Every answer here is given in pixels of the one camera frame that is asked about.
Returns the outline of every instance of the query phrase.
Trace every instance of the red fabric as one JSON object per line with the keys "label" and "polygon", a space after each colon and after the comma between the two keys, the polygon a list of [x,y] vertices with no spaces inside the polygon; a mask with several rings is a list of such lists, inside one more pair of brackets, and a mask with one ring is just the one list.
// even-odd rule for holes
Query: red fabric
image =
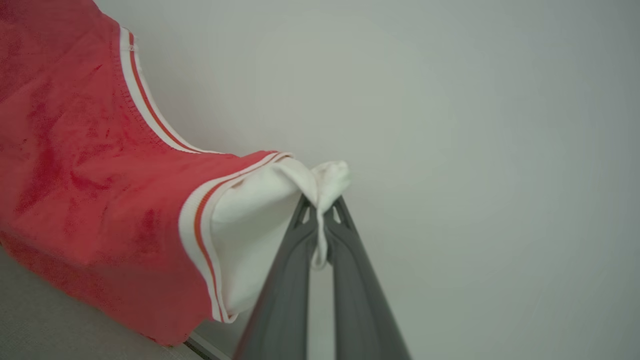
{"label": "red fabric", "polygon": [[0,240],[55,287],[173,345],[211,318],[180,209],[268,153],[166,145],[129,95],[119,36],[91,1],[0,1]]}

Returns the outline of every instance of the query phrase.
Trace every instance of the clothing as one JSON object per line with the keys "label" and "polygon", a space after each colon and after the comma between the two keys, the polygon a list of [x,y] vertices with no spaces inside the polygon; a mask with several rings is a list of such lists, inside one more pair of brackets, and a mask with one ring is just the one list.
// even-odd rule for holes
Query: clothing
{"label": "clothing", "polygon": [[296,197],[328,209],[349,171],[190,145],[138,56],[89,0],[0,4],[0,239],[55,287],[174,345],[250,307]]}

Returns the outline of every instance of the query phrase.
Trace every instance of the red stripe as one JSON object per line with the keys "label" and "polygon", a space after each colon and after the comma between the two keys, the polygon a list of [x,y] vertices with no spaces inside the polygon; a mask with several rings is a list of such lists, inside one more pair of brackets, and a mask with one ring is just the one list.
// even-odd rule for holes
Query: red stripe
{"label": "red stripe", "polygon": [[[264,164],[260,165],[259,167],[251,170],[251,171],[255,171],[261,167],[263,167],[264,165],[267,165],[268,163],[271,163],[273,161],[273,159],[275,159],[277,156],[273,156],[269,161],[265,162]],[[207,205],[207,202],[209,201],[209,199],[211,198],[211,196],[216,192],[217,189],[219,189],[222,185],[226,184],[227,182],[237,179],[238,177],[241,177],[245,174],[247,174],[249,172],[245,172],[243,174],[239,174],[236,177],[233,177],[229,180],[223,181],[220,184],[217,184],[216,186],[214,186],[211,190],[209,190],[204,197],[202,198],[202,200],[200,201],[199,205],[198,205],[198,210],[196,211],[196,216],[195,216],[195,221],[194,221],[194,228],[195,228],[195,234],[196,234],[196,241],[198,243],[198,247],[200,248],[200,251],[202,252],[202,254],[204,255],[204,258],[207,260],[207,266],[209,267],[209,271],[211,272],[211,275],[213,277],[213,288],[214,288],[214,294],[216,296],[216,302],[218,303],[218,311],[220,312],[220,321],[221,322],[225,322],[224,317],[222,317],[222,307],[220,306],[220,300],[218,298],[218,283],[216,281],[216,272],[213,270],[213,264],[211,263],[211,258],[209,257],[209,253],[207,252],[207,250],[204,247],[204,240],[202,238],[202,226],[200,225],[202,223],[202,215],[204,213],[204,208]]]}
{"label": "red stripe", "polygon": [[[133,48],[134,37],[133,37],[133,33],[131,33],[131,32],[129,32],[129,45],[131,45],[131,48]],[[171,134],[171,132],[166,128],[166,126],[164,126],[164,124],[160,121],[160,118],[158,118],[156,112],[154,111],[153,107],[151,106],[151,102],[149,101],[149,98],[147,97],[147,93],[145,92],[145,89],[142,87],[142,81],[140,80],[140,75],[138,74],[138,67],[136,66],[136,57],[135,57],[134,51],[129,51],[129,56],[131,57],[131,67],[133,68],[133,76],[136,78],[136,83],[138,84],[138,88],[140,89],[140,93],[142,94],[142,99],[144,99],[145,104],[147,105],[147,109],[151,113],[151,116],[153,116],[154,120],[156,121],[156,124],[158,124],[158,126],[164,131],[164,133],[167,136],[169,136],[171,138],[171,140],[173,140],[175,143],[177,143],[181,147],[183,147],[183,148],[185,148],[187,150],[191,150],[191,151],[202,153],[202,151],[193,149],[193,148],[185,145],[184,143],[182,143],[180,140],[178,140],[173,134]]]}

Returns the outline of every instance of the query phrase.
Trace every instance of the white trim with red stripe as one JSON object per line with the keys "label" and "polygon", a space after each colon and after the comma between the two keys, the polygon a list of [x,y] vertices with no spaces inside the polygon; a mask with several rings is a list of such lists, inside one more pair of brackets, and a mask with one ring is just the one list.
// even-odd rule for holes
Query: white trim with red stripe
{"label": "white trim with red stripe", "polygon": [[204,183],[191,193],[180,211],[178,221],[180,240],[187,255],[207,284],[211,299],[211,315],[214,320],[233,322],[236,318],[236,315],[229,316],[225,309],[220,262],[211,238],[211,219],[216,204],[226,190],[242,181],[254,170],[287,156],[290,154],[274,152],[235,174]]}
{"label": "white trim with red stripe", "polygon": [[134,35],[127,29],[120,27],[120,64],[127,88],[140,115],[149,128],[167,145],[176,150],[191,152],[194,154],[213,153],[205,151],[189,144],[166,121],[153,100],[140,67],[138,45]]}

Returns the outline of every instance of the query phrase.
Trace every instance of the gray floor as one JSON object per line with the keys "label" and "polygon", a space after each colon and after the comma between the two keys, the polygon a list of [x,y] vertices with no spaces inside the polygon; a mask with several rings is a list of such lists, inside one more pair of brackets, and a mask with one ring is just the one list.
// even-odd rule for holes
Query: gray floor
{"label": "gray floor", "polygon": [[0,360],[202,360],[166,348],[54,289],[0,247]]}

